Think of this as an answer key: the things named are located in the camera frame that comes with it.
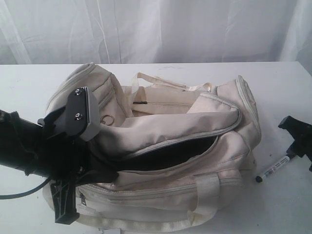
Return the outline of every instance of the black mount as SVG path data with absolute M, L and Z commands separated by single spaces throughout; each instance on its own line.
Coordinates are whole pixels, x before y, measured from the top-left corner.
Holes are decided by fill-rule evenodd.
M 294 142 L 288 148 L 287 153 L 299 157 L 306 155 L 312 162 L 312 125 L 287 116 L 278 127 L 287 130 L 294 138 Z
M 85 138 L 91 134 L 88 95 L 87 87 L 76 89 L 65 106 L 39 119 L 38 125 L 21 119 L 17 112 L 0 110 L 0 164 L 22 170 L 26 175 L 52 178 L 56 223 L 71 224 L 79 218 L 76 186 L 112 182 L 118 177 L 113 168 L 91 153 L 88 142 L 80 137 L 86 132 Z

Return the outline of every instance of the zipper pull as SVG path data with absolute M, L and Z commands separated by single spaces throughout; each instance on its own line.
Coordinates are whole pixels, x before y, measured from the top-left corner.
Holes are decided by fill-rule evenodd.
M 134 101 L 133 104 L 147 104 L 146 101 Z
M 79 197 L 80 197 L 80 199 L 81 199 L 81 203 L 82 203 L 83 205 L 87 206 L 85 195 L 83 195 L 83 193 L 80 193 Z

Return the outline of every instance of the white curtain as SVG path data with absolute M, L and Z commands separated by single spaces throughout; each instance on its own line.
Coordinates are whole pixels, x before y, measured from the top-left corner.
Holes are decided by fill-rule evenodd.
M 311 0 L 0 0 L 0 64 L 299 61 Z

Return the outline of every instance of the black marker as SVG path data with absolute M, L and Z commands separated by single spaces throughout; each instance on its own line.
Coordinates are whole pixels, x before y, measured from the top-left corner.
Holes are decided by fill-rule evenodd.
M 292 160 L 296 155 L 286 154 L 279 161 L 274 163 L 270 168 L 266 169 L 260 175 L 258 175 L 255 180 L 258 183 L 261 183 L 264 179 L 274 174 L 278 169 L 287 164 L 290 160 Z

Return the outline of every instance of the white duffel bag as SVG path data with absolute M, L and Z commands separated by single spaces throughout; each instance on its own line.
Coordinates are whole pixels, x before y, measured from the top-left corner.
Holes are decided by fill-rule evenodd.
M 140 87 L 139 79 L 152 85 Z M 101 118 L 89 148 L 119 177 L 76 188 L 77 222 L 148 233 L 197 226 L 229 204 L 242 189 L 242 175 L 255 168 L 252 149 L 261 131 L 241 76 L 188 87 L 138 73 L 131 86 L 121 87 L 112 73 L 90 63 L 59 87 L 47 113 L 83 86 L 96 96 Z M 49 187 L 44 197 L 53 207 Z

